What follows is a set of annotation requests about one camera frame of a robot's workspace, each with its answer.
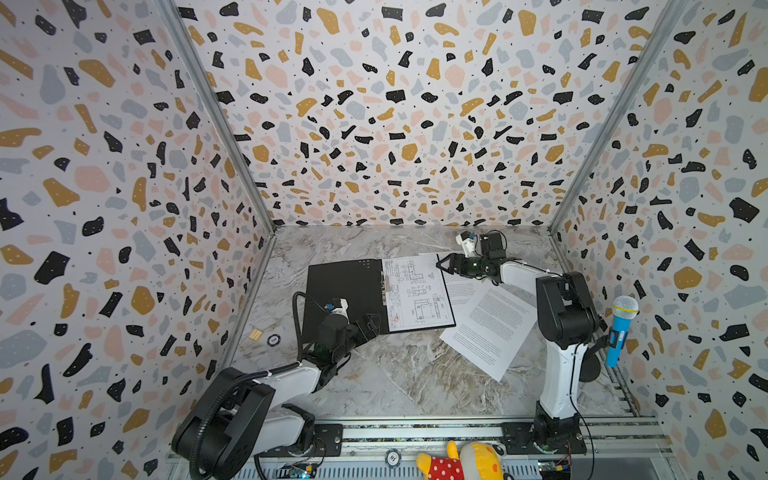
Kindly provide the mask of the orange folder black inside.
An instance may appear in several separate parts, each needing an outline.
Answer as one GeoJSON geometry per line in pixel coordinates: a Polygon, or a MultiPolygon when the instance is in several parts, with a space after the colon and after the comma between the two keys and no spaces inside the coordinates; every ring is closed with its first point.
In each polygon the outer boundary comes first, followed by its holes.
{"type": "Polygon", "coordinates": [[[360,259],[312,265],[308,269],[306,293],[321,304],[327,304],[332,298],[346,299],[352,323],[365,313],[379,314],[380,335],[388,335],[382,260],[360,259]]]}

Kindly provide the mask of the white technical drawing sheet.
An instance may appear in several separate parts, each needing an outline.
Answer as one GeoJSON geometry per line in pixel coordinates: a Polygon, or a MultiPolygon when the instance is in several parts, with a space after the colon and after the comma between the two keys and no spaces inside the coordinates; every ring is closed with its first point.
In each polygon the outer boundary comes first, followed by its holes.
{"type": "Polygon", "coordinates": [[[432,253],[382,260],[389,334],[456,326],[439,259],[432,253]]]}

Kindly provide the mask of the white text sheet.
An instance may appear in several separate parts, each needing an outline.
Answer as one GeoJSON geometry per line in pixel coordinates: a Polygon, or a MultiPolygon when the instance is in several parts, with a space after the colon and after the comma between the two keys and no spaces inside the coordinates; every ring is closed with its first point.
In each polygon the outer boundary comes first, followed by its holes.
{"type": "Polygon", "coordinates": [[[442,273],[454,317],[456,323],[459,324],[468,315],[473,305],[489,290],[492,284],[487,282],[485,278],[476,279],[470,276],[442,273]]]}
{"type": "Polygon", "coordinates": [[[499,382],[535,325],[536,317],[535,307],[492,284],[463,321],[445,329],[440,339],[499,382]]]}

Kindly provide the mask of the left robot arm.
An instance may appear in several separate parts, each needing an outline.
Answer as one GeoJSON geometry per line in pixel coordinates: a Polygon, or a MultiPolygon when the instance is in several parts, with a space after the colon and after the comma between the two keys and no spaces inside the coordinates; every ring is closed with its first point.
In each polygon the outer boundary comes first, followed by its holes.
{"type": "Polygon", "coordinates": [[[189,462],[193,479],[231,479],[254,456],[275,449],[303,457],[320,449],[316,416],[293,400],[321,390],[356,347],[376,338],[382,317],[365,313],[352,321],[344,306],[327,304],[314,342],[302,342],[293,315],[297,359],[281,367],[244,373],[220,371],[182,421],[171,442],[189,462]]]}

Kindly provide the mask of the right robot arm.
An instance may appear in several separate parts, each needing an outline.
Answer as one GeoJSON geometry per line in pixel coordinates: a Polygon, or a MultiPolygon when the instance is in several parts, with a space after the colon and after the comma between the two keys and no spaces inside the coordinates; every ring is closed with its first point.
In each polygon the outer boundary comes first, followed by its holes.
{"type": "Polygon", "coordinates": [[[506,236],[499,230],[481,235],[464,231],[456,242],[462,251],[440,258],[439,270],[489,280],[496,286],[514,286],[535,296],[536,323],[547,346],[545,380],[529,432],[519,433],[515,442],[547,454],[567,447],[579,451],[583,446],[579,381],[598,323],[583,275],[558,273],[509,256],[506,236]]]}

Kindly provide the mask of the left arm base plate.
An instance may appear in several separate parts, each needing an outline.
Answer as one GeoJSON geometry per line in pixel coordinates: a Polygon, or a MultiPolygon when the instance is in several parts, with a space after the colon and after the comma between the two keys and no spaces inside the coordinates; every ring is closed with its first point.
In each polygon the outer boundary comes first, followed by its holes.
{"type": "Polygon", "coordinates": [[[287,447],[291,456],[339,457],[344,427],[341,423],[306,424],[297,441],[287,447]]]}

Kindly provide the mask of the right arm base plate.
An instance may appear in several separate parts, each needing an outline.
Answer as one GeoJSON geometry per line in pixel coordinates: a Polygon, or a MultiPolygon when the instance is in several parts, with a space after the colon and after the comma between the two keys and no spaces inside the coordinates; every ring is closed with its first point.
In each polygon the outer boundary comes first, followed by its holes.
{"type": "Polygon", "coordinates": [[[575,418],[547,423],[540,419],[501,424],[501,443],[509,455],[567,453],[585,454],[588,449],[575,418]]]}

